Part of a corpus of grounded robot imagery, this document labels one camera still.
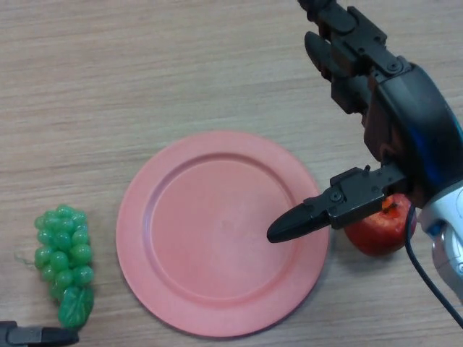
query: grape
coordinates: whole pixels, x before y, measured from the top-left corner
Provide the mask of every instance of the grape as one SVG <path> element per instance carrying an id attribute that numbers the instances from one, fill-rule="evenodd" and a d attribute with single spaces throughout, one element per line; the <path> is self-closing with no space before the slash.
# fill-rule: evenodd
<path id="1" fill-rule="evenodd" d="M 34 226 L 37 230 L 41 230 L 43 229 L 44 227 L 44 222 L 45 221 L 45 217 L 43 217 L 42 215 L 39 215 L 35 220 L 34 220 Z"/>
<path id="2" fill-rule="evenodd" d="M 77 229 L 74 235 L 72 235 L 72 245 L 88 244 L 89 237 L 88 232 L 85 229 Z"/>
<path id="3" fill-rule="evenodd" d="M 74 221 L 72 219 L 61 219 L 60 223 L 58 225 L 59 231 L 63 231 L 65 233 L 68 233 L 69 235 L 72 235 L 75 231 L 74 228 Z"/>
<path id="4" fill-rule="evenodd" d="M 71 236 L 64 231 L 61 231 L 55 235 L 54 244 L 63 252 L 67 252 L 72 247 Z"/>
<path id="5" fill-rule="evenodd" d="M 76 231 L 86 231 L 88 232 L 88 225 L 87 224 L 80 224 L 79 226 L 76 227 Z"/>
<path id="6" fill-rule="evenodd" d="M 71 218 L 74 213 L 74 209 L 67 205 L 60 205 L 56 208 L 56 213 L 61 218 Z"/>
<path id="7" fill-rule="evenodd" d="M 55 271 L 50 264 L 42 269 L 42 280 L 51 282 L 55 278 Z"/>
<path id="8" fill-rule="evenodd" d="M 93 280 L 93 270 L 87 265 L 76 267 L 73 273 L 76 286 L 85 286 Z"/>
<path id="9" fill-rule="evenodd" d="M 64 290 L 56 285 L 56 282 L 53 282 L 50 286 L 50 295 L 52 298 L 61 301 L 63 299 Z"/>
<path id="10" fill-rule="evenodd" d="M 41 244 L 51 246 L 53 244 L 53 233 L 48 229 L 41 229 L 37 233 L 37 240 Z"/>
<path id="11" fill-rule="evenodd" d="M 74 275 L 72 270 L 63 270 L 60 273 L 56 274 L 55 285 L 57 288 L 66 289 L 72 284 L 74 280 Z"/>
<path id="12" fill-rule="evenodd" d="M 67 270 L 69 268 L 69 259 L 66 253 L 54 252 L 50 258 L 50 264 L 56 273 Z"/>
<path id="13" fill-rule="evenodd" d="M 50 246 L 43 246 L 35 251 L 35 267 L 42 269 L 51 261 L 53 249 Z"/>
<path id="14" fill-rule="evenodd" d="M 78 244 L 69 251 L 74 265 L 86 265 L 92 261 L 92 249 L 87 244 Z"/>
<path id="15" fill-rule="evenodd" d="M 55 211 L 47 211 L 45 212 L 44 218 L 45 219 L 43 224 L 45 225 L 45 227 L 50 230 L 56 230 L 60 221 L 58 213 L 56 213 Z"/>
<path id="16" fill-rule="evenodd" d="M 87 223 L 87 215 L 82 211 L 75 211 L 72 215 L 72 220 L 76 226 L 81 226 Z"/>

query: black cable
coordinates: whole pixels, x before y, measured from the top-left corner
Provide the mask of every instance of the black cable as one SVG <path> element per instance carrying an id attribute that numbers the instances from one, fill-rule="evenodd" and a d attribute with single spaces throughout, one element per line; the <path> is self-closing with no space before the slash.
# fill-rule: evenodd
<path id="1" fill-rule="evenodd" d="M 415 266 L 416 271 L 421 276 L 422 280 L 426 283 L 428 288 L 433 292 L 436 298 L 441 302 L 442 306 L 444 306 L 447 312 L 454 318 L 455 322 L 458 323 L 461 329 L 463 329 L 463 318 L 459 315 L 459 313 L 455 310 L 449 300 L 438 290 L 434 282 L 428 277 L 424 269 L 422 268 L 421 264 L 418 262 L 415 253 L 413 253 L 412 249 L 412 221 L 415 214 L 415 206 L 411 206 L 407 213 L 407 222 L 406 228 L 407 232 L 405 233 L 405 249 L 407 251 L 408 257 L 412 262 L 413 266 Z"/>

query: grape leaf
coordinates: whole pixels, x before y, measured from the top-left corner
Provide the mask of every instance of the grape leaf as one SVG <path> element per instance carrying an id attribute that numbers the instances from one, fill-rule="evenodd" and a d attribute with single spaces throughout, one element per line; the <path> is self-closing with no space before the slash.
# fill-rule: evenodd
<path id="1" fill-rule="evenodd" d="M 93 309 L 93 289 L 91 287 L 69 287 L 59 306 L 58 319 L 63 327 L 81 328 L 87 322 Z"/>

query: green grapes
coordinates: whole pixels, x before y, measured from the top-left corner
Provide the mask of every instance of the green grapes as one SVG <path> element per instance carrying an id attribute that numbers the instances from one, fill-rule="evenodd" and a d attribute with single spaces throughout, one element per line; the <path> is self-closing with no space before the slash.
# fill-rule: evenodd
<path id="1" fill-rule="evenodd" d="M 88 237 L 88 232 L 84 229 L 77 229 L 74 235 L 72 235 L 72 246 L 77 246 L 78 244 L 89 244 L 90 238 Z"/>
<path id="2" fill-rule="evenodd" d="M 66 327 L 71 322 L 85 322 L 93 307 L 90 284 L 94 278 L 87 215 L 60 205 L 38 216 L 34 226 L 42 245 L 35 251 L 35 266 L 42 281 L 49 283 L 50 296 L 61 303 L 61 324 Z M 75 298 L 79 299 L 76 304 L 85 305 L 83 309 L 72 304 Z"/>
<path id="3" fill-rule="evenodd" d="M 55 270 L 53 270 L 52 266 L 48 264 L 42 269 L 42 280 L 51 282 L 54 280 L 55 274 Z"/>
<path id="4" fill-rule="evenodd" d="M 53 249 L 50 246 L 43 246 L 35 251 L 35 266 L 40 270 L 50 262 Z"/>
<path id="5" fill-rule="evenodd" d="M 80 266 L 74 269 L 74 282 L 76 286 L 85 286 L 93 280 L 93 270 L 90 266 Z"/>
<path id="6" fill-rule="evenodd" d="M 66 231 L 60 231 L 54 236 L 54 244 L 63 252 L 67 252 L 72 247 L 71 236 Z"/>

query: wooden table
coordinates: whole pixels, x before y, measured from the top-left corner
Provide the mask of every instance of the wooden table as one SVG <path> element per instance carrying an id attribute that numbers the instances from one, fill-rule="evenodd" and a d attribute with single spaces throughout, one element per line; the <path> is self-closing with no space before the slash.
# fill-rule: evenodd
<path id="1" fill-rule="evenodd" d="M 342 4 L 385 30 L 394 53 L 423 66 L 462 119 L 461 0 Z M 46 286 L 18 259 L 33 258 L 35 216 L 65 202 L 88 212 L 95 250 L 97 299 L 79 346 L 461 346 L 461 330 L 404 250 L 371 260 L 342 232 L 333 233 L 304 305 L 250 338 L 174 332 L 124 284 L 114 246 L 119 203 L 141 165 L 174 140 L 213 129 L 260 134 L 291 150 L 322 189 L 352 166 L 377 165 L 360 117 L 338 108 L 306 56 L 304 34 L 316 27 L 295 0 L 0 5 L 2 319 L 57 324 Z M 422 232 L 414 240 L 435 275 L 429 240 Z"/>

